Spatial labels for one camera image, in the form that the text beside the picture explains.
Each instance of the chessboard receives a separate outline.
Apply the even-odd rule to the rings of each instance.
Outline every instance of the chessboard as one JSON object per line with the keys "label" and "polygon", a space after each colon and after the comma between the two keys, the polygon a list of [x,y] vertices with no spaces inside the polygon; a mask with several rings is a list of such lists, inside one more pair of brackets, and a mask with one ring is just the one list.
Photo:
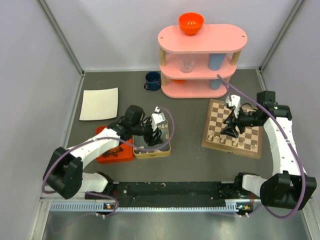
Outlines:
{"label": "chessboard", "polygon": [[[244,112],[253,111],[250,106],[242,107]],[[226,126],[223,121],[229,116],[230,110],[220,100],[210,99],[202,138],[202,146],[228,153],[239,154],[259,159],[262,156],[263,128],[261,126],[246,127],[238,138],[220,134]]]}

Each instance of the red bowl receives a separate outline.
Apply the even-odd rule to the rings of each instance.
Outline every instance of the red bowl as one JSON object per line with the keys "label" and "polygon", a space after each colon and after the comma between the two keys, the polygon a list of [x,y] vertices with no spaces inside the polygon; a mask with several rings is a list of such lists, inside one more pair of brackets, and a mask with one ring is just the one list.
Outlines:
{"label": "red bowl", "polygon": [[183,84],[186,80],[185,79],[172,79],[177,84]]}
{"label": "red bowl", "polygon": [[202,28],[205,19],[196,12],[186,12],[179,17],[179,26],[187,35],[194,35]]}

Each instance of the white napkin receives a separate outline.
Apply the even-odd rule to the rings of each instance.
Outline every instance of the white napkin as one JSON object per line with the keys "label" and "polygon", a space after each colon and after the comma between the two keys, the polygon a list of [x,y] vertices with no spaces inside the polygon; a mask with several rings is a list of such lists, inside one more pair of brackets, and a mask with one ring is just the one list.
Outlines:
{"label": "white napkin", "polygon": [[83,91],[80,121],[113,119],[118,112],[118,88]]}

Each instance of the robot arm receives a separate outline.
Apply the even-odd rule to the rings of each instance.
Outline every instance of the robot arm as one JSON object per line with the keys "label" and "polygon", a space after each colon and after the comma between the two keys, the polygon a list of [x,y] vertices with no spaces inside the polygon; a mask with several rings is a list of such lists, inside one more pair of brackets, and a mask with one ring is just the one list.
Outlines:
{"label": "robot arm", "polygon": [[[263,91],[257,94],[257,102],[264,106],[277,120],[285,131],[288,139],[285,140],[274,121],[261,109],[244,112],[240,97],[232,95],[226,99],[226,105],[231,109],[230,115],[224,121],[226,127],[221,134],[237,138],[242,134],[245,127],[262,126],[266,131],[273,160],[273,173],[270,179],[263,179],[255,174],[239,173],[235,178],[235,188],[241,195],[254,193],[261,199],[261,203],[268,207],[293,209],[298,202],[301,192],[301,174],[295,157],[293,156],[288,142],[296,150],[292,134],[292,115],[290,108],[279,105],[276,102],[275,92]],[[299,207],[301,210],[317,187],[314,177],[307,176],[306,190],[303,201]]]}
{"label": "robot arm", "polygon": [[[81,147],[67,154],[49,175],[45,190],[54,190],[65,199],[72,198],[78,192],[103,192],[108,184],[108,177],[103,173],[83,172],[91,161],[121,144],[120,139],[127,141],[133,135],[143,136],[148,146],[162,143],[162,133],[158,126],[166,121],[165,115],[156,107],[150,117],[142,118],[144,118],[142,108],[131,105],[117,122],[110,124],[98,135],[81,143]],[[59,147],[53,152],[43,178],[66,151],[67,149]]]}

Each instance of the pink shelf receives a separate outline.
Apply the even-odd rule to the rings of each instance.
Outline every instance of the pink shelf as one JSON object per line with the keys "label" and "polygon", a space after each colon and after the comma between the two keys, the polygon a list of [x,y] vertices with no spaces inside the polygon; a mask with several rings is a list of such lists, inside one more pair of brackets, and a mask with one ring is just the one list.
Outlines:
{"label": "pink shelf", "polygon": [[212,90],[209,87],[208,79],[203,81],[187,80],[183,83],[176,83],[167,79],[166,86],[162,85],[161,88],[165,95],[175,99],[214,99],[227,93],[223,84],[219,89]]}
{"label": "pink shelf", "polygon": [[179,54],[167,54],[166,65],[160,66],[161,72],[170,79],[217,79],[217,74],[223,78],[232,76],[236,69],[236,65],[231,65],[231,56],[227,55],[217,71],[208,68],[209,54],[195,54],[194,69],[190,73],[181,72],[181,61]]}
{"label": "pink shelf", "polygon": [[248,37],[240,27],[231,24],[204,24],[192,36],[184,34],[178,25],[164,28],[158,35],[163,50],[169,53],[234,53],[242,50]]}

